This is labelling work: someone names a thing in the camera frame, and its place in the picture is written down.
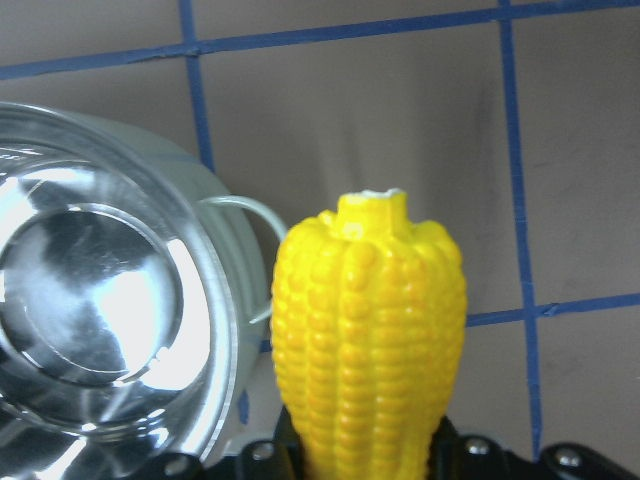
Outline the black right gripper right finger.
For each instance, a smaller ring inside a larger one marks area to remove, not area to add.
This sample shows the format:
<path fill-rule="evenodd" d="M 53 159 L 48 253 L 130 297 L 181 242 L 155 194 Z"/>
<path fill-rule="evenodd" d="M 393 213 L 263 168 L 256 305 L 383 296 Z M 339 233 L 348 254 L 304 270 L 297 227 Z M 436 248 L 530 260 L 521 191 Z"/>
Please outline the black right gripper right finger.
<path fill-rule="evenodd" d="M 459 432 L 443 417 L 430 447 L 429 477 L 438 480 L 615 479 L 639 476 L 590 447 L 555 443 L 526 460 L 476 432 Z"/>

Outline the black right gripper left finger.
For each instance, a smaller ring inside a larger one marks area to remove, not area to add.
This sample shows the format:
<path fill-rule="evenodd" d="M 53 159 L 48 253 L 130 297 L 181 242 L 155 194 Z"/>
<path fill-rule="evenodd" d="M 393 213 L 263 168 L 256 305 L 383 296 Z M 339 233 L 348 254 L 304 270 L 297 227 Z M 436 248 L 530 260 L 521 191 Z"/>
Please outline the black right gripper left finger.
<path fill-rule="evenodd" d="M 302 479 L 302 470 L 302 447 L 287 409 L 270 438 L 233 439 L 212 466 L 182 453 L 159 459 L 160 479 Z"/>

